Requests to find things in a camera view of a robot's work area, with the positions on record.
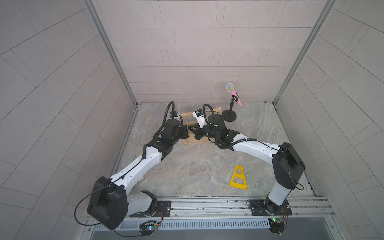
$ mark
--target marble floor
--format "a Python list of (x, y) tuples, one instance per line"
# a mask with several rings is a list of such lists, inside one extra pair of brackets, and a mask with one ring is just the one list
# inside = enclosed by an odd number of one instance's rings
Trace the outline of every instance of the marble floor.
[[(229, 103), (210, 103), (213, 108), (229, 109)], [(178, 112), (192, 112), (203, 103), (175, 103)], [(144, 144), (152, 139), (161, 126), (167, 103), (142, 103), (129, 136), (119, 170), (142, 153)], [(264, 142), (289, 142), (272, 103), (235, 104), (234, 122), (225, 122), (227, 128)], [(247, 190), (229, 186), (236, 165), (243, 166)], [(131, 194), (148, 190), (157, 196), (266, 196), (275, 183), (273, 168), (261, 159), (243, 152), (222, 150), (207, 142), (186, 146), (180, 140), (162, 162), (145, 174)], [(303, 175), (299, 181), (303, 191), (292, 190), (292, 195), (313, 195)]]

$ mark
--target black round stand base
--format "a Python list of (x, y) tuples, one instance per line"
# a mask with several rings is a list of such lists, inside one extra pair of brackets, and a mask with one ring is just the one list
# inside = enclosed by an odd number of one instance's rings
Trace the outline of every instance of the black round stand base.
[(223, 119), (227, 122), (233, 122), (236, 120), (236, 113), (232, 110), (224, 110), (224, 112), (222, 112), (221, 116), (223, 117)]

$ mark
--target vent grille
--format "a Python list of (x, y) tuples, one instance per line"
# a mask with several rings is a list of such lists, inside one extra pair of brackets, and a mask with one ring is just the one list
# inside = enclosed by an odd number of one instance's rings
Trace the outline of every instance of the vent grille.
[[(125, 220), (121, 223), (119, 230), (137, 230), (140, 223), (144, 221)], [(249, 219), (169, 219), (163, 220), (159, 230), (190, 230), (190, 229), (242, 229), (242, 228), (270, 228), (268, 218)], [(95, 226), (94, 230), (107, 230), (104, 225)]]

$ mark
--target white tiled wall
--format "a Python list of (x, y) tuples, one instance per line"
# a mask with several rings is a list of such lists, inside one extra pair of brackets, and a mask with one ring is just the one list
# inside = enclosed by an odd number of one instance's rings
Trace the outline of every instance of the white tiled wall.
[(139, 102), (230, 101), (229, 82), (243, 101), (263, 102), (276, 96), (325, 1), (93, 3)]
[(383, 12), (381, 0), (339, 0), (277, 104), (348, 239), (384, 239)]
[(0, 238), (69, 240), (134, 105), (83, 1), (0, 1), (0, 19)]

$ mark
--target wooden board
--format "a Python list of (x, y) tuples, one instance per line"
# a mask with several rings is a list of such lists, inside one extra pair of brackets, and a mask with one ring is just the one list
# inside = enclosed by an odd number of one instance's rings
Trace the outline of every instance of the wooden board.
[[(214, 111), (215, 112), (218, 112), (221, 114), (221, 107), (218, 107), (218, 108), (214, 108)], [(189, 112), (189, 113), (181, 113), (181, 116), (184, 118), (190, 118), (190, 117), (193, 117), (192, 115), (193, 112)], [(209, 115), (211, 115), (211, 111), (206, 111), (205, 114), (207, 115), (207, 117)], [(193, 125), (193, 124), (197, 124), (197, 121), (192, 121), (192, 122), (185, 122), (184, 123), (185, 125), (187, 126), (190, 126), (190, 125)], [(193, 144), (198, 144), (198, 143), (205, 143), (205, 142), (209, 142), (208, 138), (207, 137), (203, 137), (202, 139), (200, 140), (196, 140), (195, 139), (195, 135), (188, 130), (188, 134), (189, 134), (189, 137), (186, 138), (186, 139), (183, 139), (183, 143), (184, 145), (193, 145)]]

